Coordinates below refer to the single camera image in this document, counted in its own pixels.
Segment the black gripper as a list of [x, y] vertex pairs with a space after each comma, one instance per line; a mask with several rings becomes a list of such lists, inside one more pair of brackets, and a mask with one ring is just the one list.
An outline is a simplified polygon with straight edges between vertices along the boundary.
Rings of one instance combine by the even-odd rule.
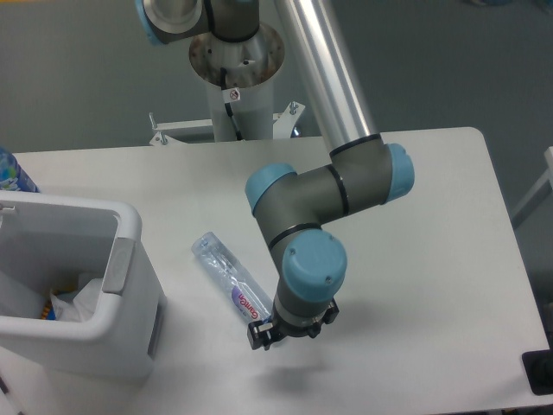
[[269, 350], [272, 343], [286, 337], [315, 338], [323, 324], [332, 324], [340, 309], [332, 299], [330, 302], [284, 304], [275, 302], [271, 322], [255, 321], [247, 326], [247, 338], [252, 350]]

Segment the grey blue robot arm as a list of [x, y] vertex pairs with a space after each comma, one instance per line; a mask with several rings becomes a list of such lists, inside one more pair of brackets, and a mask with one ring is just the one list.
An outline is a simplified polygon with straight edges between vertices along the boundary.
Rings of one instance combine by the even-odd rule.
[[[271, 117], [249, 114], [249, 88], [272, 79], [283, 45], [264, 26], [256, 1], [139, 1], [137, 14], [149, 40], [190, 39], [195, 72], [215, 89], [233, 141], [253, 138]], [[297, 173], [275, 163], [253, 173], [245, 193], [279, 274], [270, 316], [248, 326], [254, 349], [286, 337], [316, 337], [339, 313], [335, 294], [346, 275], [343, 245], [324, 230], [328, 222], [407, 195], [415, 172], [406, 150], [372, 131], [342, 42], [326, 1], [279, 1], [276, 10], [296, 55], [300, 74], [329, 150], [330, 163]]]

